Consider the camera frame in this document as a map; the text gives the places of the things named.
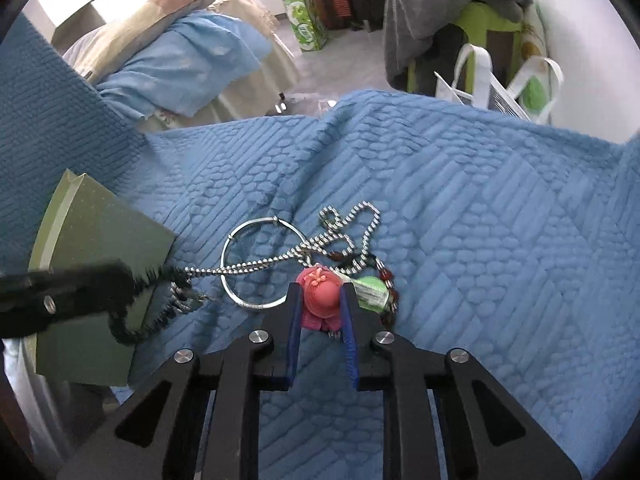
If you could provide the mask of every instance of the white tote bag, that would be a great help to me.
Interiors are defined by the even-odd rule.
[[[462,73],[462,67],[472,54],[474,54],[476,58],[474,69],[474,88],[473,93],[468,94],[465,91],[459,90],[457,86],[460,74]],[[530,118],[516,100],[526,88],[529,80],[539,73],[541,63],[548,64],[554,76],[553,79],[555,80],[555,84],[552,85],[554,88],[553,98],[549,100],[537,117]],[[558,94],[562,83],[564,82],[562,69],[558,63],[548,57],[532,56],[527,59],[521,69],[518,70],[518,73],[513,77],[511,84],[505,88],[494,76],[491,56],[489,56],[489,53],[481,46],[475,46],[469,43],[463,46],[458,54],[458,60],[456,61],[456,67],[454,69],[453,83],[451,86],[444,81],[440,74],[437,72],[434,74],[437,79],[435,96],[438,99],[444,99],[445,101],[452,103],[471,105],[476,108],[496,110],[519,117],[525,121],[535,122],[536,124],[546,124],[551,110],[558,101]]]

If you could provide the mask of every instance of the metal ring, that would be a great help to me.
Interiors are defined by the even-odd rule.
[[[295,227],[293,227],[293,225],[291,225],[289,222],[285,222],[284,220],[282,220],[280,218],[277,218],[275,216],[269,216],[269,217],[266,217],[266,218],[256,218],[255,220],[249,220],[247,222],[244,222],[243,224],[240,224],[238,227],[236,227],[233,231],[231,231],[229,233],[228,237],[226,237],[225,245],[222,247],[222,254],[220,256],[220,267],[226,267],[226,264],[225,264],[226,250],[228,249],[228,247],[231,244],[231,242],[234,240],[235,236],[240,231],[242,231],[243,229],[246,229],[249,226],[256,225],[256,224],[273,224],[273,223],[280,224],[280,225],[286,227],[287,229],[289,229],[290,231],[293,231],[295,234],[298,235],[298,237],[300,238],[300,240],[302,242],[306,242],[305,235],[303,235],[300,231],[298,231]],[[312,265],[311,256],[309,254],[306,255],[306,261],[309,264],[309,266]],[[226,281],[226,276],[224,274],[220,275],[220,281],[222,282],[222,286],[225,288],[225,292],[234,301],[234,303],[238,304],[239,306],[241,306],[243,308],[248,308],[249,310],[265,310],[266,308],[272,308],[274,306],[278,306],[280,304],[283,304],[285,302],[285,300],[287,299],[287,295],[285,294],[279,300],[271,301],[271,303],[249,303],[249,302],[243,300],[242,298],[240,298],[237,294],[235,294],[231,290],[231,287],[229,287],[229,284]]]

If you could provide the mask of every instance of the metal screw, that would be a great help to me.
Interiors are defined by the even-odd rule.
[[[193,359],[193,351],[189,350],[188,348],[183,348],[182,350],[178,350],[174,354],[175,362],[180,363],[181,365],[188,363],[192,359]]]
[[[396,336],[394,336],[391,332],[387,332],[386,330],[383,330],[382,332],[378,332],[376,334],[376,341],[381,345],[389,345],[393,341],[395,341],[395,339]]]
[[[454,348],[451,352],[449,352],[449,357],[455,363],[466,363],[469,361],[469,352],[463,350],[462,348]]]
[[[264,343],[269,338],[269,333],[264,330],[254,330],[249,334],[249,341],[252,343]]]
[[[42,303],[44,304],[44,308],[47,309],[47,312],[49,312],[49,314],[53,316],[56,313],[56,302],[53,301],[53,298],[51,296],[45,296],[44,300],[42,300]]]

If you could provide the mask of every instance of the blue quilted bedspread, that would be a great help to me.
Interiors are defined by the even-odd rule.
[[[593,477],[640,408],[640,140],[613,145],[403,93],[359,92],[322,120],[259,118],[137,134],[23,21],[0,50],[0,269],[23,269],[63,170],[86,171],[215,266],[239,222],[373,202],[372,250],[396,275],[397,331],[469,349]],[[351,232],[358,237],[360,227]],[[236,257],[288,244],[275,228]],[[237,280],[275,298],[295,266]],[[258,320],[212,301],[140,345],[135,384],[176,349],[223,348]],[[305,334],[288,394],[263,397],[261,478],[375,479],[379,394],[350,389],[340,343]]]

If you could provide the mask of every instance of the green milk carton box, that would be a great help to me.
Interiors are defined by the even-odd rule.
[[[320,20],[316,0],[283,0],[287,17],[300,50],[320,50],[326,43],[326,29]]]

